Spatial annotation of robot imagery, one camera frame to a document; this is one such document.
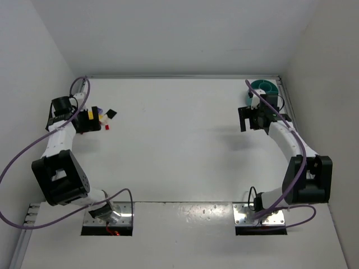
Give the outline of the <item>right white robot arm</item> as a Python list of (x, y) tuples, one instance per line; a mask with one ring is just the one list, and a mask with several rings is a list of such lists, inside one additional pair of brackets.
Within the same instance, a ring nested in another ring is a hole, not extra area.
[(283, 183), (273, 191), (258, 193), (255, 216), (260, 218), (278, 207), (328, 203), (331, 194), (333, 162), (329, 156), (311, 149), (294, 128), (291, 118), (279, 111), (272, 96), (263, 95), (256, 107), (238, 108), (241, 131), (263, 130), (278, 145), (288, 167)]

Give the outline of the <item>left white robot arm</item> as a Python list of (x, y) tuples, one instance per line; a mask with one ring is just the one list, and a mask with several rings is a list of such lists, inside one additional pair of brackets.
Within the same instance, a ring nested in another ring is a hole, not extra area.
[(76, 134), (101, 129), (97, 107), (80, 108), (85, 94), (63, 96), (51, 101), (46, 130), (50, 133), (47, 147), (39, 160), (31, 164), (46, 201), (52, 205), (73, 203), (88, 206), (89, 214), (106, 224), (119, 221), (120, 212), (106, 201), (108, 194), (90, 186), (89, 180), (72, 153)]

